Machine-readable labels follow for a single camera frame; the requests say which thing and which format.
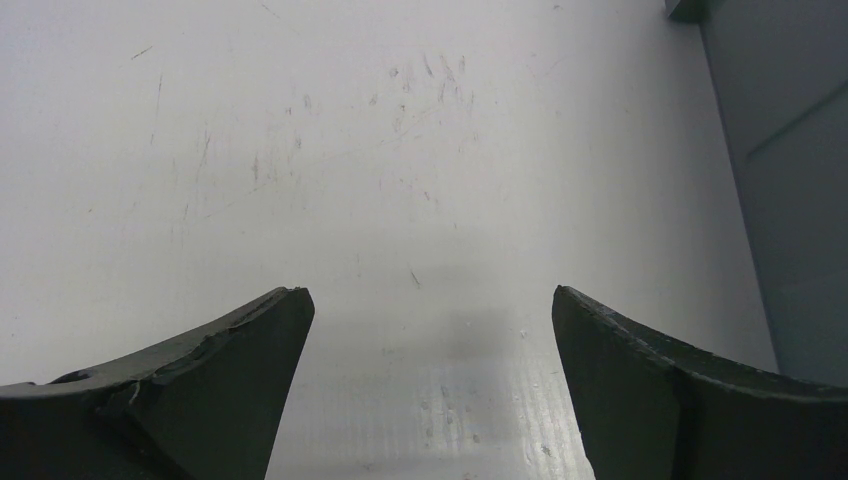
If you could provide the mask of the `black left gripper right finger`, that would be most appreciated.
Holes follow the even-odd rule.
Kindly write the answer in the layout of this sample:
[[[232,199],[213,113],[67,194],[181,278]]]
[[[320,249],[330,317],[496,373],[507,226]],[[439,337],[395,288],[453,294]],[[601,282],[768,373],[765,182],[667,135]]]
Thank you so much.
[[[847,391],[750,367],[558,287],[552,324],[598,479],[843,479]]]

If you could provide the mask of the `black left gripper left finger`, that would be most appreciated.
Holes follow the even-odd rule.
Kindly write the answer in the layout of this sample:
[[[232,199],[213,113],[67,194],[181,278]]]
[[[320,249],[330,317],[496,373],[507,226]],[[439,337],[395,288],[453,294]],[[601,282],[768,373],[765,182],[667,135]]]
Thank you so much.
[[[5,479],[262,479],[315,307],[277,288],[49,383],[1,389]]]

